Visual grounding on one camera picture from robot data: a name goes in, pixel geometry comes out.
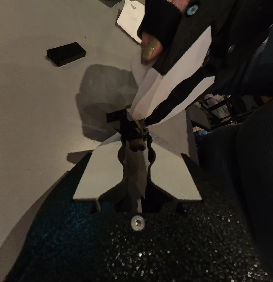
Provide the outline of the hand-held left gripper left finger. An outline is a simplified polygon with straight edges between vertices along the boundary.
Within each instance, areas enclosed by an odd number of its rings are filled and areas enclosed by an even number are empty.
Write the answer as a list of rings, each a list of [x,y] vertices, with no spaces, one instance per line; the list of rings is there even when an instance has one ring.
[[[108,138],[97,146],[73,195],[75,201],[88,201],[100,210],[103,202],[119,204],[126,197],[124,145],[121,138]]]

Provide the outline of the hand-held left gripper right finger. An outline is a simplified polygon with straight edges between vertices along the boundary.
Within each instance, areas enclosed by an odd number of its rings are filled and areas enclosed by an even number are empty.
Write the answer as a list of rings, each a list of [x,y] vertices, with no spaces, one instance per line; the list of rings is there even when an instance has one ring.
[[[202,202],[179,150],[154,132],[149,133],[147,146],[146,210],[162,210],[167,204],[174,210],[183,210],[182,203]]]

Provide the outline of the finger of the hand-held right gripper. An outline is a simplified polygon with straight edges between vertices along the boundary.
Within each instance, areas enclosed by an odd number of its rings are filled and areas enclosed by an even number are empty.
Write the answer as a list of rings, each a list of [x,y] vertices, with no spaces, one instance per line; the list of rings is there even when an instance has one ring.
[[[146,118],[146,126],[160,124],[168,115],[176,110],[185,109],[195,101],[210,85],[214,83],[215,76],[190,76],[176,86],[168,97],[162,101]]]
[[[131,120],[146,119],[176,86],[190,76],[195,76],[196,71],[199,76],[212,76],[202,67],[211,41],[212,33],[209,26],[165,75],[161,75],[152,66],[153,63],[142,65],[142,52],[135,53],[131,60],[131,71],[138,91],[131,105]],[[179,107],[168,115],[169,119],[181,112]]]

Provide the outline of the long black brick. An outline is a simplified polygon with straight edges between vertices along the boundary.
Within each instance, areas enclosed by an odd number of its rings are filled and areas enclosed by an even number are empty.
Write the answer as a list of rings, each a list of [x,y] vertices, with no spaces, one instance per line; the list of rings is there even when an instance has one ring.
[[[141,138],[135,121],[128,119],[128,110],[122,109],[106,114],[106,122],[127,141]]]
[[[86,50],[78,42],[47,50],[46,57],[57,67],[64,66],[86,55]]]

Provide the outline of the person's right forearm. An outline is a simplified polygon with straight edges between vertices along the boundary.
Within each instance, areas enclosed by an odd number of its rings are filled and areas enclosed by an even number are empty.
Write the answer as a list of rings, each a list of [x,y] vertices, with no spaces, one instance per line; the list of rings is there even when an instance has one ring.
[[[273,98],[273,25],[269,37],[255,51],[252,58],[241,65],[232,79],[213,94]]]

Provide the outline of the grey desk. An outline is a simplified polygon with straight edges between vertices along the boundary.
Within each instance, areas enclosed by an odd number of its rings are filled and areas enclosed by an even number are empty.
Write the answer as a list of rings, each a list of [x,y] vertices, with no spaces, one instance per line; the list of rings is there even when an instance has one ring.
[[[0,1],[0,281],[14,265],[51,190],[97,141],[75,102],[91,65],[130,71],[139,47],[115,23],[124,1]],[[78,42],[84,58],[61,67],[49,49]]]

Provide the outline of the person's right hand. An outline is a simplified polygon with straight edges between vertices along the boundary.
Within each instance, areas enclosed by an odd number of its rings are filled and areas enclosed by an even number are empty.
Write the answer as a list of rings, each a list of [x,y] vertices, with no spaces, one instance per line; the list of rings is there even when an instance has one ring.
[[[142,64],[157,58],[173,41],[189,0],[147,0],[137,34]]]

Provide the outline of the flat white printed paper bag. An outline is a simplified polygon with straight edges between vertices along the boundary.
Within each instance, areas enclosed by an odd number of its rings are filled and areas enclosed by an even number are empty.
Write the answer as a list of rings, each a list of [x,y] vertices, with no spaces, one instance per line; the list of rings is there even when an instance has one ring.
[[[142,42],[138,36],[138,28],[143,20],[144,13],[144,4],[138,1],[125,0],[123,9],[116,21],[117,26],[137,44]]]

